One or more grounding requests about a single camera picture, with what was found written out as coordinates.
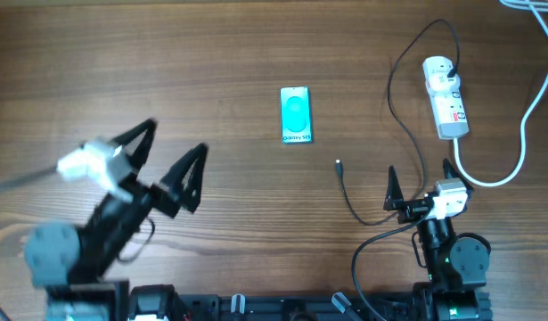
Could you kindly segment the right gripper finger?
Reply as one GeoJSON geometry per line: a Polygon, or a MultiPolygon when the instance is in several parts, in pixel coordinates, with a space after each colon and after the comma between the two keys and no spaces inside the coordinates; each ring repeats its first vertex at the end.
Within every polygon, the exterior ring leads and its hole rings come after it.
{"type": "Polygon", "coordinates": [[[445,179],[458,178],[463,182],[466,188],[466,193],[474,192],[474,188],[471,186],[471,184],[454,168],[453,164],[448,159],[443,159],[442,166],[445,179]]]}
{"type": "Polygon", "coordinates": [[[397,173],[393,165],[389,166],[389,180],[385,201],[383,204],[384,210],[401,210],[405,206],[405,199],[402,189],[398,182],[397,173]]]}

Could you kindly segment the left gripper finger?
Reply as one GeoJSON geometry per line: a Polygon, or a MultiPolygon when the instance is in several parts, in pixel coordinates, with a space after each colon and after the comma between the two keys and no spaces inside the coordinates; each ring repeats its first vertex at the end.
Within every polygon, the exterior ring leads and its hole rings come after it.
{"type": "Polygon", "coordinates": [[[123,147],[135,172],[138,172],[148,159],[157,125],[157,120],[150,118],[110,140],[116,146],[123,147]]]}
{"type": "Polygon", "coordinates": [[[191,213],[200,205],[202,179],[209,147],[200,143],[178,160],[159,181],[166,187],[163,213],[177,213],[184,208],[191,213]]]}

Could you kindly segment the teal screen smartphone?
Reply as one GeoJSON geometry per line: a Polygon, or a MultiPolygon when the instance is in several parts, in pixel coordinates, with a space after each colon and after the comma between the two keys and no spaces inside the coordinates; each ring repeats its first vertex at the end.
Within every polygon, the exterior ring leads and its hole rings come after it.
{"type": "Polygon", "coordinates": [[[309,88],[289,86],[280,89],[281,134],[284,144],[313,142],[309,88]]]}

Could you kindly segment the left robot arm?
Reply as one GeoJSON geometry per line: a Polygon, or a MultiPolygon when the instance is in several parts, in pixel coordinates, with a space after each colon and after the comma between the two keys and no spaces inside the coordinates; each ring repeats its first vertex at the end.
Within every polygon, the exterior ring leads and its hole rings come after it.
{"type": "Polygon", "coordinates": [[[95,138],[61,158],[66,180],[88,177],[106,190],[83,226],[50,223],[33,229],[24,251],[32,284],[47,294],[48,320],[189,320],[192,315],[172,285],[130,288],[127,280],[106,282],[114,261],[135,260],[120,253],[152,210],[174,218],[200,205],[209,148],[189,150],[157,183],[138,173],[146,163],[157,122],[147,119],[112,139],[95,138]]]}

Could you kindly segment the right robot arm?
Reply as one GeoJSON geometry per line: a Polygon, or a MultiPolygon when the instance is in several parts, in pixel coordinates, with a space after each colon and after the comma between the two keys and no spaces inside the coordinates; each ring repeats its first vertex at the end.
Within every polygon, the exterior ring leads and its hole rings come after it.
{"type": "Polygon", "coordinates": [[[429,274],[427,283],[413,286],[415,317],[418,320],[491,320],[494,317],[487,284],[491,254],[488,240],[473,233],[457,234],[452,218],[467,210],[473,187],[443,160],[445,178],[420,199],[404,198],[394,167],[383,209],[395,211],[398,222],[414,223],[429,274]]]}

